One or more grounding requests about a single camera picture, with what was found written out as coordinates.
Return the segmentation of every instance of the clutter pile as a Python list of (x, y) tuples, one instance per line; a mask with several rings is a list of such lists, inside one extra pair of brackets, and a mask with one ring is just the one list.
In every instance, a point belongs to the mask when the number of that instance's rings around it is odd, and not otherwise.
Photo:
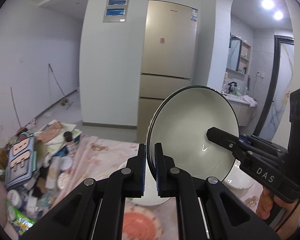
[(34, 133), (18, 131), (0, 148), (7, 219), (19, 236), (44, 216), (69, 182), (81, 131), (53, 120)]

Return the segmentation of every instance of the floor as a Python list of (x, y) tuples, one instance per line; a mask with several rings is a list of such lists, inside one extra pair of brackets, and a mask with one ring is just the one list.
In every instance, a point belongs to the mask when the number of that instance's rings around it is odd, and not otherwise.
[(56, 119), (60, 122), (73, 123), (77, 125), (77, 129), (80, 129), (84, 134), (90, 136), (97, 136), (103, 139), (135, 142), (137, 138), (137, 130), (130, 129), (118, 129), (118, 128), (106, 128), (106, 127), (94, 127), (82, 125), (82, 113), (80, 104), (80, 93), (74, 92), (69, 96), (69, 101), (73, 102), (68, 108), (67, 106), (61, 106), (57, 104), (47, 113), (51, 113), (51, 117), (47, 117), (45, 113), (43, 116), (37, 119), (36, 128), (33, 131), (37, 131), (47, 123)]

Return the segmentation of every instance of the refrigerator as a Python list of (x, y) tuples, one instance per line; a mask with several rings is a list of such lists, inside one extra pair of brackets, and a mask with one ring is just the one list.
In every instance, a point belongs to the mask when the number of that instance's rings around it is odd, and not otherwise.
[(194, 65), (196, 8), (149, 0), (142, 53), (137, 142), (144, 143), (160, 104), (189, 86)]

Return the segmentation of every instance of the metal screw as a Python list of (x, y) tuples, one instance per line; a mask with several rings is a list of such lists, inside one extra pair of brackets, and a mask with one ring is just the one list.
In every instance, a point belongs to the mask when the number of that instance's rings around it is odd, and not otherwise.
[(172, 174), (178, 174), (180, 172), (180, 170), (177, 167), (173, 167), (173, 168), (170, 169), (170, 172)]
[(131, 169), (129, 169), (129, 168), (123, 168), (123, 169), (121, 170), (121, 173), (122, 173), (122, 174), (130, 174), (130, 172), (131, 172)]
[(94, 183), (94, 179), (92, 179), (92, 178), (87, 178), (87, 179), (84, 180), (83, 183), (84, 183), (86, 186), (90, 186), (90, 185), (92, 185), (92, 184)]
[(218, 179), (216, 177), (209, 177), (208, 178), (208, 182), (210, 184), (217, 184), (218, 183)]

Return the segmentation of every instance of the ceiling light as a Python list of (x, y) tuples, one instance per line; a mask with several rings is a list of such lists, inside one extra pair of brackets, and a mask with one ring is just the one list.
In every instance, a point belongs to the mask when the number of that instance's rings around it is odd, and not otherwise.
[(263, 0), (262, 6), (266, 9), (271, 9), (274, 7), (274, 3), (271, 0)]
[(274, 18), (275, 18), (276, 20), (281, 20), (281, 19), (283, 18), (282, 12), (277, 11), (277, 12), (274, 14)]

